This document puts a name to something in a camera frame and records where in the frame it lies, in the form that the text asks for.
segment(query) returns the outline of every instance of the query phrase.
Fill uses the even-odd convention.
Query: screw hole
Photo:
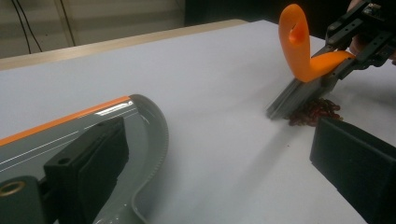
[[[21,189],[23,189],[24,186],[25,186],[25,182],[23,181],[15,181],[8,183],[0,188],[0,197],[6,197],[8,195],[16,193]]]
[[[63,158],[58,161],[58,164],[64,165],[64,164],[67,164],[68,162],[70,162],[70,158]]]

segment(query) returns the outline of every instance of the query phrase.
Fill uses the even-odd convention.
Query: wall
[[[43,51],[182,27],[184,0],[18,0]],[[0,58],[28,54],[18,14],[0,0]],[[39,52],[21,13],[31,51]]]
[[[324,38],[327,27],[347,12],[350,0],[186,0],[186,25],[240,19],[277,23],[289,4],[303,8],[311,35]]]

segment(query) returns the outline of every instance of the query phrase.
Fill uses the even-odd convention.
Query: orange rim
[[[34,133],[39,133],[39,132],[42,132],[42,131],[44,131],[46,129],[52,128],[54,126],[57,126],[59,124],[65,123],[65,122],[67,122],[69,120],[81,118],[83,116],[92,114],[95,111],[102,110],[102,109],[104,109],[106,107],[110,107],[112,105],[119,104],[119,103],[122,103],[122,102],[125,102],[125,101],[128,101],[128,100],[131,100],[131,98],[129,98],[128,96],[122,96],[122,97],[117,98],[115,100],[108,101],[106,103],[99,104],[99,105],[90,107],[90,108],[85,109],[85,110],[81,110],[81,111],[79,111],[77,113],[65,116],[63,118],[55,119],[55,120],[50,121],[48,123],[44,123],[44,124],[38,125],[38,126],[32,128],[32,129],[28,129],[28,130],[23,131],[21,133],[13,134],[13,135],[11,135],[9,137],[1,139],[0,140],[0,147],[3,146],[3,145],[6,145],[8,143],[17,141],[19,139],[22,139],[22,138],[24,138],[26,136],[32,135]]]

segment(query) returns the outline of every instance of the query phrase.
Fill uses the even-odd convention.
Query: white table
[[[313,51],[324,44],[312,38]],[[355,71],[329,99],[395,145],[396,68]],[[267,21],[0,72],[0,138],[140,93],[163,111],[165,163],[141,210],[150,223],[364,223],[311,164],[311,127],[265,107],[292,79]]]

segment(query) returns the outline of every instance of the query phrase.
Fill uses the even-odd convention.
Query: wooden table edge
[[[39,63],[58,62],[87,56],[94,53],[104,52],[112,49],[121,49],[129,46],[145,44],[153,41],[173,38],[183,35],[194,35],[207,31],[213,31],[247,23],[241,20],[218,21],[203,25],[189,26],[174,30],[161,31],[146,35],[129,36],[120,39],[108,40],[88,45],[82,45],[66,49],[56,49],[34,54],[0,59],[0,71],[24,67]]]

